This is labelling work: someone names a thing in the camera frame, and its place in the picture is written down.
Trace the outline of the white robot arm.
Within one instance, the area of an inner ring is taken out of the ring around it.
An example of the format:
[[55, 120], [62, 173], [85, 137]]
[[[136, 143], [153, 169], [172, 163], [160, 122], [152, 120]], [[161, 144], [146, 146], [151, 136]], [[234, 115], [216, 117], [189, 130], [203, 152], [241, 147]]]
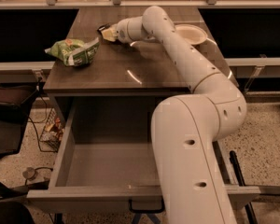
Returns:
[[161, 43], [189, 94], [163, 100], [151, 139], [168, 224], [237, 224], [213, 143], [239, 129], [246, 101], [238, 88], [192, 46], [161, 7], [101, 31], [108, 41]]

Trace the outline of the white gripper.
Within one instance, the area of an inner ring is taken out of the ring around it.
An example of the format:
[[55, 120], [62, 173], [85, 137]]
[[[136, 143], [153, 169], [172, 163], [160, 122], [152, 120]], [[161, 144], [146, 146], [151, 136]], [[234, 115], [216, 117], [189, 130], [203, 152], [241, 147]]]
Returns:
[[110, 42], [116, 42], [118, 40], [125, 44], [131, 43], [132, 40], [128, 34], [128, 24], [129, 20], [124, 19], [116, 24], [116, 30], [114, 28], [104, 29], [102, 31], [103, 39]]

